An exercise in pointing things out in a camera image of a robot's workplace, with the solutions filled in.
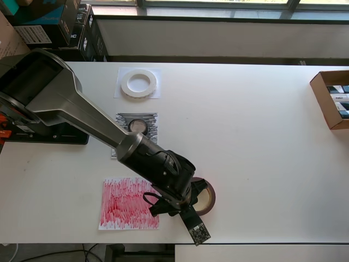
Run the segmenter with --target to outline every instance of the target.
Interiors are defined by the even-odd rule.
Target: tabletop
[[[310,88],[321,70],[281,65],[69,63],[111,117],[157,112],[159,141],[214,187],[207,243],[349,241],[349,130],[331,131]],[[161,69],[161,98],[114,98],[119,67]],[[179,216],[157,230],[98,230],[103,181],[135,177],[111,149],[5,143],[0,243],[192,243]]]

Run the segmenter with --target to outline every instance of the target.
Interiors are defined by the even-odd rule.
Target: white paper
[[[122,94],[122,90],[121,90],[121,81],[122,78],[128,73],[131,72],[135,69],[143,69],[143,70],[147,70],[150,71],[154,74],[154,76],[157,79],[157,88],[154,91],[153,94],[151,94],[148,98],[152,98],[152,99],[157,99],[160,98],[160,94],[161,94],[161,69],[159,68],[143,68],[143,67],[121,67],[119,68],[119,72],[118,72],[118,79],[116,81],[116,88],[115,88],[115,93],[114,93],[114,98],[120,98],[123,96]]]
[[[159,216],[153,217],[143,193],[156,193],[141,177],[107,178],[104,181],[99,230],[157,229]],[[155,203],[157,199],[147,196]]]

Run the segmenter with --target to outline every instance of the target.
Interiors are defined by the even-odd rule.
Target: red scribbles
[[[106,179],[102,194],[99,229],[158,228],[159,216],[151,215],[150,205],[142,198],[144,192],[155,193],[156,191],[143,178]]]

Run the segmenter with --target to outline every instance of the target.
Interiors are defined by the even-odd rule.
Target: stacked boxes
[[[65,61],[106,62],[107,51],[89,4],[80,4],[68,46],[46,49]]]
[[[33,0],[7,19],[31,48],[67,46],[80,0]]]

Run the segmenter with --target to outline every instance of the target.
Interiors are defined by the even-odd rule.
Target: brown tape roll
[[[193,177],[191,180],[193,182],[198,181],[202,178],[199,177]],[[213,189],[213,187],[211,186],[211,184],[205,180],[208,187],[206,189],[204,189],[197,197],[198,202],[193,206],[196,213],[199,216],[203,216],[206,215],[209,211],[211,211],[211,209],[214,206],[214,203],[216,202],[216,193]]]

